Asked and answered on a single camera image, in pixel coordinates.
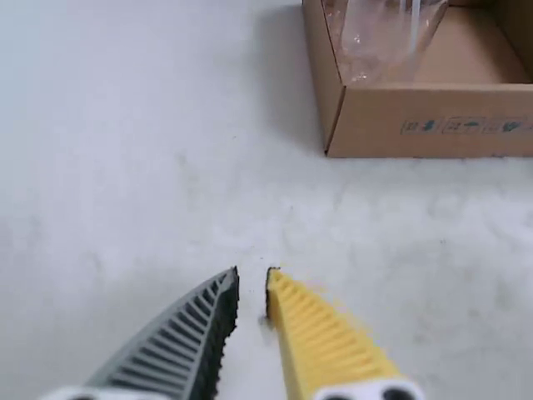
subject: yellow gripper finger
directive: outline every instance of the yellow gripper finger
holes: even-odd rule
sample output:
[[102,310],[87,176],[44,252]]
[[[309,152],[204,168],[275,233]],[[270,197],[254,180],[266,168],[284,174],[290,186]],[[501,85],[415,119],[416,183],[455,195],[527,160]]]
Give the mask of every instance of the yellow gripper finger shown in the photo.
[[423,400],[366,335],[331,304],[277,268],[266,278],[288,400]]

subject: gray gripper finger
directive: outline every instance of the gray gripper finger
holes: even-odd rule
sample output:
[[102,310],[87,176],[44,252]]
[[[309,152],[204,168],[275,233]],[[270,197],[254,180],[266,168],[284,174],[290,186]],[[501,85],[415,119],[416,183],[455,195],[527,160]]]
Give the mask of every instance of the gray gripper finger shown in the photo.
[[222,349],[237,320],[239,276],[230,268],[177,300],[87,383],[160,393],[172,400],[217,394]]

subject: clear plastic bag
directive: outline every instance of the clear plastic bag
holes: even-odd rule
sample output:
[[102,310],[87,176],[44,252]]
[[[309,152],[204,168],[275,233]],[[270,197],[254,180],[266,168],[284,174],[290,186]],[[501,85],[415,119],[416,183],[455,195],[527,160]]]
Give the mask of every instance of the clear plastic bag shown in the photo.
[[342,80],[410,81],[448,0],[324,0]]

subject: printed symbol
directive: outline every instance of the printed symbol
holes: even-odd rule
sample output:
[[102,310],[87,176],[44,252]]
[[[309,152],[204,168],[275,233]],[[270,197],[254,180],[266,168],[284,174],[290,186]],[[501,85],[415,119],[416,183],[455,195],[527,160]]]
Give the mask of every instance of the printed symbol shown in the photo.
[[450,134],[472,134],[478,133],[485,123],[485,119],[480,117],[453,117],[448,120],[442,133]]
[[418,122],[409,122],[407,124],[406,130],[407,131],[415,131],[418,128]]
[[426,124],[423,127],[424,132],[429,132],[435,127],[435,120],[431,119],[430,121],[426,122]]
[[493,118],[483,129],[483,133],[514,133],[524,130],[526,125],[525,118]]
[[439,119],[422,119],[418,121],[405,121],[401,128],[401,134],[431,133],[441,124]]
[[503,132],[512,132],[522,126],[522,122],[506,122],[503,124]]

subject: stain on surface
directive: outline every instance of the stain on surface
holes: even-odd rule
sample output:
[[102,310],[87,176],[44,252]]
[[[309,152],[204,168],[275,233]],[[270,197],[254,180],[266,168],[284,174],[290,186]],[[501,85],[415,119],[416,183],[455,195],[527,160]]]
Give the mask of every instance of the stain on surface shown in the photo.
[[499,278],[496,282],[496,291],[494,299],[496,307],[501,311],[511,310],[514,301],[513,296],[514,294],[511,286],[502,278]]
[[446,381],[444,381],[436,373],[429,372],[429,373],[425,373],[420,376],[416,376],[414,378],[420,385],[422,385],[422,387],[425,389],[426,394],[427,394],[428,388],[431,388],[432,391],[435,391],[441,394],[442,396],[444,396],[443,393],[448,392]]
[[257,319],[257,325],[266,346],[276,345],[276,329],[267,315],[261,315]]
[[481,316],[481,313],[479,310],[476,310],[475,308],[471,308],[468,310],[469,319],[478,319],[480,316]]
[[533,229],[533,211],[529,211],[526,214],[526,218],[524,220],[524,225],[526,225],[527,228]]
[[350,190],[351,181],[344,182],[333,196],[333,212],[337,212],[344,202],[347,192]]
[[498,242],[506,244],[512,252],[519,252],[522,249],[526,249],[526,246],[524,246],[518,237],[515,237],[513,234],[504,231],[500,226],[491,220],[486,221],[486,227],[494,235]]
[[97,286],[103,286],[106,282],[105,266],[97,252],[89,251],[82,255],[82,265],[90,271]]
[[465,194],[442,194],[434,196],[427,205],[427,214],[434,219],[459,218],[466,205]]
[[473,267],[466,267],[463,272],[465,283],[473,283],[476,279],[476,270]]
[[297,251],[297,234],[300,232],[301,224],[298,222],[294,206],[290,206],[281,226],[281,245],[286,249],[287,254]]
[[13,236],[11,228],[7,222],[0,220],[0,255],[3,255],[5,258],[9,253],[12,252],[13,248]]
[[202,198],[200,173],[191,165],[185,154],[178,153],[175,160],[179,174],[179,187],[185,188],[187,207],[192,210],[198,207],[198,202]]
[[39,217],[32,215],[29,219],[29,228],[26,235],[28,249],[36,248],[42,241],[42,224]]
[[424,344],[427,344],[429,342],[428,337],[424,333],[415,333],[415,336],[413,336],[413,343],[417,344],[419,346],[422,346]]

